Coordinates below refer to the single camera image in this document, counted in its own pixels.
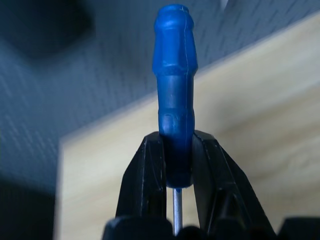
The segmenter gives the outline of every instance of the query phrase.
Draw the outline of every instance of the wood grain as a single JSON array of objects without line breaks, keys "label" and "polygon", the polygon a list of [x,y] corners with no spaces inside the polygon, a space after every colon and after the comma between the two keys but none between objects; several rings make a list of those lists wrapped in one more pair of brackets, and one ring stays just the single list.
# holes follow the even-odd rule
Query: wood grain
[{"label": "wood grain", "polygon": [[[314,15],[196,76],[196,128],[244,170],[275,230],[285,216],[320,215],[319,26]],[[61,141],[56,239],[101,239],[126,167],[157,130],[157,110],[151,95]],[[192,187],[183,214],[185,225],[198,224]]]}]

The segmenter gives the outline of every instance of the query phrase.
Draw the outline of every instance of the gray fabric background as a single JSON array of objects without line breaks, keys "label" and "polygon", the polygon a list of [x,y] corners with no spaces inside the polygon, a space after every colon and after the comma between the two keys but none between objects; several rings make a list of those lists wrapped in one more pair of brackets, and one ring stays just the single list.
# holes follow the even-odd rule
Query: gray fabric background
[{"label": "gray fabric background", "polygon": [[33,65],[0,39],[2,177],[54,193],[59,139],[156,90],[153,24],[170,3],[189,8],[199,68],[320,9],[320,0],[232,0],[224,13],[218,0],[95,0],[95,33],[55,60]]}]

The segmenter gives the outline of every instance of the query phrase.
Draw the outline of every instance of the light wooden surface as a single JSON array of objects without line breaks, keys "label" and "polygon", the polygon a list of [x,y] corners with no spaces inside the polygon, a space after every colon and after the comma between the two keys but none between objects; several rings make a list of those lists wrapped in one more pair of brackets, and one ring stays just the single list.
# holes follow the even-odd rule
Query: light wooden surface
[{"label": "light wooden surface", "polygon": [[[320,215],[320,15],[201,69],[196,128],[213,134],[250,180],[274,229],[285,216]],[[101,239],[122,175],[157,130],[157,96],[61,141],[55,237]],[[168,216],[172,216],[168,191]],[[193,189],[184,223],[198,224]]]}]

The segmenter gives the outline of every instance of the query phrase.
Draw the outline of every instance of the blue screwdriver handle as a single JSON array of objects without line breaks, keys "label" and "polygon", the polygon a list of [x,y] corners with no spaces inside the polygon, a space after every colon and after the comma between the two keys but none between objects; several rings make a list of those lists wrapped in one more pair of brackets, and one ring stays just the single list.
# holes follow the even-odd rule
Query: blue screwdriver handle
[{"label": "blue screwdriver handle", "polygon": [[157,79],[166,183],[171,188],[191,185],[194,75],[198,69],[193,27],[188,8],[179,4],[161,8],[154,24],[152,70]]}]

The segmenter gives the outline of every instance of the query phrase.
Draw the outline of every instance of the dark background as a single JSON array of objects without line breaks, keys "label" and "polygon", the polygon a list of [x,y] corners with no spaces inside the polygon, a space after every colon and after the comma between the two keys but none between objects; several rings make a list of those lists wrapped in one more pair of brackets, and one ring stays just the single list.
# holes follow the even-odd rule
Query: dark background
[{"label": "dark background", "polygon": [[70,10],[77,20],[57,27],[51,17],[56,35],[45,22],[30,35],[32,21],[0,14],[1,239],[52,238],[59,139],[156,90],[153,24],[172,3],[194,20],[199,68],[320,10],[320,0],[230,0],[224,12],[219,0],[88,0],[84,13]]}]

